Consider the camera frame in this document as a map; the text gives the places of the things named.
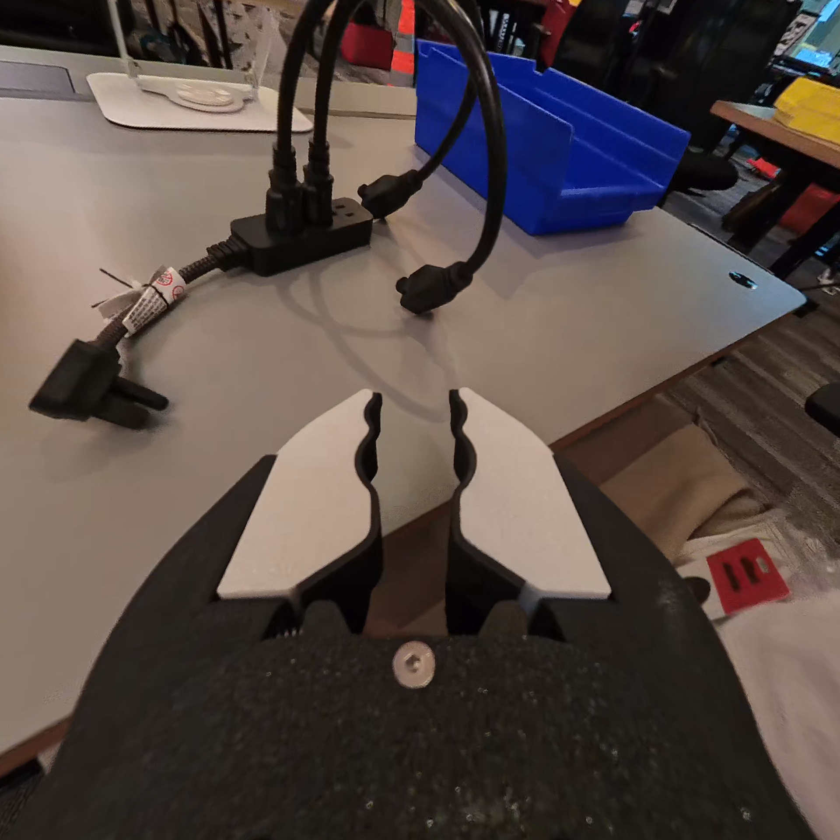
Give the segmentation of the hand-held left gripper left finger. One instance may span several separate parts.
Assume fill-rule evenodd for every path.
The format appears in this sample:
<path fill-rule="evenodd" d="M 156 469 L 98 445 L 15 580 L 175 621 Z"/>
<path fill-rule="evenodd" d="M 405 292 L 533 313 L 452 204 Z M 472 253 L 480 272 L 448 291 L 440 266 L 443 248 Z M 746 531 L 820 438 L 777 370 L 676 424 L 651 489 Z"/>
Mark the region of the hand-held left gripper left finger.
<path fill-rule="evenodd" d="M 277 451 L 217 586 L 222 601 L 281 600 L 299 615 L 334 603 L 360 634 L 382 575 L 382 394 L 362 389 Z"/>

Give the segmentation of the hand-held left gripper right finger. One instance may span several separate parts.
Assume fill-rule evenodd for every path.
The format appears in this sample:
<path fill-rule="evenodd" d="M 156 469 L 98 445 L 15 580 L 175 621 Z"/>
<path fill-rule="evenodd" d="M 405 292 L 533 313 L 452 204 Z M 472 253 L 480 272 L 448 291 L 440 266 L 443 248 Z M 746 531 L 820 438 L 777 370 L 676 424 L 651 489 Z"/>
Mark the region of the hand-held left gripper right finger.
<path fill-rule="evenodd" d="M 457 487 L 449 514 L 446 624 L 476 635 L 493 608 L 613 593 L 550 447 L 468 387 L 448 395 Z"/>

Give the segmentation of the grey desk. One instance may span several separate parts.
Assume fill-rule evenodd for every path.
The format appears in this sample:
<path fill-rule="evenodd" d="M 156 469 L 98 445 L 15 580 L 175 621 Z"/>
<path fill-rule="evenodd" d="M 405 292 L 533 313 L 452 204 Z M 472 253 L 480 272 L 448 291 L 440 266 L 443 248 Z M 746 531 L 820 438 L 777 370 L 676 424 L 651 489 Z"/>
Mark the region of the grey desk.
<path fill-rule="evenodd" d="M 438 171 L 371 245 L 275 278 L 199 280 L 129 346 L 170 407 L 143 431 L 28 403 L 92 305 L 262 211 L 273 139 L 127 129 L 91 98 L 2 98 L 2 754 L 60 739 L 112 626 L 163 554 L 261 456 L 362 388 L 384 397 L 385 534 L 455 485 L 448 391 L 566 445 L 798 308 L 784 281 L 661 209 L 535 238 L 506 220 L 435 314 L 394 285 L 469 255 L 484 202 Z M 758 283 L 742 288 L 739 271 Z"/>

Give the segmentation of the person's beige trousers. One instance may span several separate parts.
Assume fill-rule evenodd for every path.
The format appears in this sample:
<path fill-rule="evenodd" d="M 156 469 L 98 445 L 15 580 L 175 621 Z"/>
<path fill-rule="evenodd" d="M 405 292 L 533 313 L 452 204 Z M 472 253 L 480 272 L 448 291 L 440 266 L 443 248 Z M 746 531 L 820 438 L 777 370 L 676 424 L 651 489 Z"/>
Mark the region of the person's beige trousers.
<path fill-rule="evenodd" d="M 772 508 L 715 445 L 707 430 L 685 425 L 600 485 L 602 493 L 676 568 L 736 531 L 772 519 Z"/>

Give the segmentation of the red plastic tag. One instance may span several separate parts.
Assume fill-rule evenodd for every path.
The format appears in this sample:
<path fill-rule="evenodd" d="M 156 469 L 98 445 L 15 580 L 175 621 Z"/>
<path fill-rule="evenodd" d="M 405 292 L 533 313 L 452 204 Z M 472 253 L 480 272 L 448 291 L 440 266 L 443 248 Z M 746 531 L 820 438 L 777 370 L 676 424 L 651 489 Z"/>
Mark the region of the red plastic tag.
<path fill-rule="evenodd" d="M 761 539 L 750 538 L 707 557 L 710 582 L 723 617 L 780 602 L 791 589 Z"/>

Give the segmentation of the person's white shirt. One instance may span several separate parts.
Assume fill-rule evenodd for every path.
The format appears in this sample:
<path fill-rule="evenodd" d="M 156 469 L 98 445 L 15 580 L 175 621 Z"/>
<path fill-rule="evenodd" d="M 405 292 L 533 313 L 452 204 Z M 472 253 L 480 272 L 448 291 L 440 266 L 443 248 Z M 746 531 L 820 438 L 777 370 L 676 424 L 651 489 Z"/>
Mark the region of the person's white shirt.
<path fill-rule="evenodd" d="M 693 533 L 674 565 L 684 577 L 709 574 L 712 554 L 751 539 L 761 542 L 789 595 L 725 616 L 712 591 L 702 608 L 795 803 L 817 838 L 839 838 L 838 542 L 742 496 Z"/>

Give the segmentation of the blue plastic bin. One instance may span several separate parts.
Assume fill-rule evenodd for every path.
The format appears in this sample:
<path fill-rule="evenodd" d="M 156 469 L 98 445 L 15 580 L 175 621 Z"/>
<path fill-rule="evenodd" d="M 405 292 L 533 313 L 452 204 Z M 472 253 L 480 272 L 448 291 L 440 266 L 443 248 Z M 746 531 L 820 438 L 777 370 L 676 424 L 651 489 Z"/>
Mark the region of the blue plastic bin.
<path fill-rule="evenodd" d="M 455 119 L 468 71 L 454 45 L 417 42 L 415 144 L 435 152 Z M 505 216 L 530 236 L 624 224 L 654 208 L 690 134 L 533 59 L 490 54 L 507 135 Z M 487 198 L 477 103 L 443 167 Z"/>

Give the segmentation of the white stand with flat base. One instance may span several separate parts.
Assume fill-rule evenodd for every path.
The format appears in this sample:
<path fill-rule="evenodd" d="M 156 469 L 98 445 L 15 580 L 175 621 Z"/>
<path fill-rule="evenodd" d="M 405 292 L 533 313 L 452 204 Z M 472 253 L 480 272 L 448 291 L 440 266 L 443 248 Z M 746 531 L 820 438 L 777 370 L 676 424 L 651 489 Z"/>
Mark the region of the white stand with flat base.
<path fill-rule="evenodd" d="M 274 48 L 285 58 L 287 46 L 269 7 L 259 9 L 257 34 L 248 38 L 247 67 L 224 70 L 216 79 L 171 65 L 165 73 L 144 70 L 130 56 L 118 3 L 108 12 L 122 61 L 122 72 L 95 72 L 87 84 L 104 118 L 139 130 L 196 130 L 274 133 L 278 92 L 262 84 Z"/>

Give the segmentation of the red bin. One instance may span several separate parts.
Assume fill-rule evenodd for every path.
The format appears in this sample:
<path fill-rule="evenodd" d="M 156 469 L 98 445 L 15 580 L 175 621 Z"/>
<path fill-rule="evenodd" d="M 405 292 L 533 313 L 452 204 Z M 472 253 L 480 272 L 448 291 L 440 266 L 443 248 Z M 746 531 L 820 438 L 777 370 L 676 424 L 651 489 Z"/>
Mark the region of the red bin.
<path fill-rule="evenodd" d="M 811 184 L 783 214 L 778 226 L 802 236 L 839 202 L 839 195 Z"/>

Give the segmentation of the wooden table with black legs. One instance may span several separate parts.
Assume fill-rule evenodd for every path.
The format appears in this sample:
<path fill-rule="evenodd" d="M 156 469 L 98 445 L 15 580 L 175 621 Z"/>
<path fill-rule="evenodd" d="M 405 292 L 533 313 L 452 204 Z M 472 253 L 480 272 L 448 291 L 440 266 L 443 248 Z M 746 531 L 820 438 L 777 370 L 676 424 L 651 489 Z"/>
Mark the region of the wooden table with black legs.
<path fill-rule="evenodd" d="M 736 125 L 780 172 L 772 183 L 749 194 L 725 216 L 731 227 L 728 245 L 748 255 L 812 185 L 838 187 L 839 147 L 775 116 L 774 108 L 717 101 L 711 113 Z"/>

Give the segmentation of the black office chair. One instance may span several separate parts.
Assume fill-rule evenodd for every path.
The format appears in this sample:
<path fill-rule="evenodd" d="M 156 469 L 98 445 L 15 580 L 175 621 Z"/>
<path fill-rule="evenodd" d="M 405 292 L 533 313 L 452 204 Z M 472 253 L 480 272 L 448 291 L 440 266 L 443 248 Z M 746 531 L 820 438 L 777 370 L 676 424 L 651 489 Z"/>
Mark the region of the black office chair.
<path fill-rule="evenodd" d="M 689 134 L 666 193 L 716 193 L 738 180 L 714 155 L 726 132 L 711 113 L 718 101 L 746 95 L 743 13 L 747 2 L 580 2 L 565 26 L 552 68 Z"/>

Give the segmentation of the red container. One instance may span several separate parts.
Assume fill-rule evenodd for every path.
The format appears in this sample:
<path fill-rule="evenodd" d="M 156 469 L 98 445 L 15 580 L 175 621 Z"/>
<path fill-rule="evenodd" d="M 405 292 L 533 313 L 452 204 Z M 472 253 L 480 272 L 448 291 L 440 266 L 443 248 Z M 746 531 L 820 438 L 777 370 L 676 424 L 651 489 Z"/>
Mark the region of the red container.
<path fill-rule="evenodd" d="M 389 71 L 392 66 L 394 40 L 387 29 L 350 22 L 340 45 L 341 57 L 356 67 Z"/>

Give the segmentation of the orange striped traffic cone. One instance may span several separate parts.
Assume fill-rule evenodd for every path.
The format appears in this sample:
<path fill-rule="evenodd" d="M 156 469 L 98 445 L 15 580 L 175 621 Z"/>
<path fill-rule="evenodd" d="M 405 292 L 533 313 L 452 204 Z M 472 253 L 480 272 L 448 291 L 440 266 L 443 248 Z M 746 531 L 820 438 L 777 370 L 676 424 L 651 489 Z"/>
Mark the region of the orange striped traffic cone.
<path fill-rule="evenodd" d="M 393 1 L 388 5 L 388 23 L 393 37 L 389 84 L 394 88 L 415 87 L 415 20 L 414 1 Z"/>

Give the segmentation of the yellow plastic bin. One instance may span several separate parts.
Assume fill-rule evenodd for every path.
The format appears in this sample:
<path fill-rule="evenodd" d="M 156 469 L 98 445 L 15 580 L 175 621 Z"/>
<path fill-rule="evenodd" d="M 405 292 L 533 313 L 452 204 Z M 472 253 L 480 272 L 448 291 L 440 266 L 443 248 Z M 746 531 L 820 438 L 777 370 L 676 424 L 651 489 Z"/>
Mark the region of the yellow plastic bin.
<path fill-rule="evenodd" d="M 780 94 L 773 107 L 773 119 L 787 129 L 839 145 L 838 87 L 801 77 Z"/>

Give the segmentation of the computer monitor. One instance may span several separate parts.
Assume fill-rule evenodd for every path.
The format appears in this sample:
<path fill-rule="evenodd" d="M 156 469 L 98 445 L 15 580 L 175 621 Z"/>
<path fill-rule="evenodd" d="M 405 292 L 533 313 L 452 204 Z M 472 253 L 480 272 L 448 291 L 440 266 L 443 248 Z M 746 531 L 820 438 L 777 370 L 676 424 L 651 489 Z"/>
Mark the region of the computer monitor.
<path fill-rule="evenodd" d="M 795 46 L 785 51 L 785 58 L 805 65 L 809 70 L 838 73 L 839 29 L 812 29 Z"/>

